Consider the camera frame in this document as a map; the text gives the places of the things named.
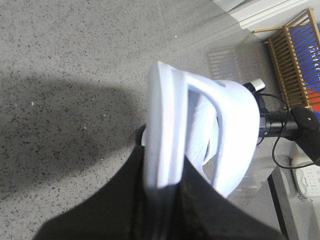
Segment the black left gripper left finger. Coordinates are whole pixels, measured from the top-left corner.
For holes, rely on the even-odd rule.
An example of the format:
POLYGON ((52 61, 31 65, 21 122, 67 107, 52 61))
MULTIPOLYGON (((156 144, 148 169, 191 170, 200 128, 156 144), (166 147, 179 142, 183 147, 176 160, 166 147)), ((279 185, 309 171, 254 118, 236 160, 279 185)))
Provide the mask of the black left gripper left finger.
POLYGON ((136 145, 96 193, 44 222, 36 240, 150 240, 143 188, 145 148, 136 145))

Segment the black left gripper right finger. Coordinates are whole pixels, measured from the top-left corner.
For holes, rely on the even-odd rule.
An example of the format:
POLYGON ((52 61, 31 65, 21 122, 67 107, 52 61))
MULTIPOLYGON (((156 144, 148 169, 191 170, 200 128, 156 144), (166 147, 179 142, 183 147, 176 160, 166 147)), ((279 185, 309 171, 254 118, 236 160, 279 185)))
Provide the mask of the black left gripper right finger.
POLYGON ((185 158, 172 219, 174 240, 284 240, 222 197, 185 158))

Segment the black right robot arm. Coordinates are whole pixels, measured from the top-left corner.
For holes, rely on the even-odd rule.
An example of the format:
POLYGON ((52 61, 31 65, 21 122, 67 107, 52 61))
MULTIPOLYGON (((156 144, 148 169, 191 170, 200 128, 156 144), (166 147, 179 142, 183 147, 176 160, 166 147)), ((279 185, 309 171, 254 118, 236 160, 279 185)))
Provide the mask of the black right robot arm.
POLYGON ((315 113, 303 106, 290 111, 261 109, 258 136, 293 141, 316 166, 320 165, 320 122, 315 113))

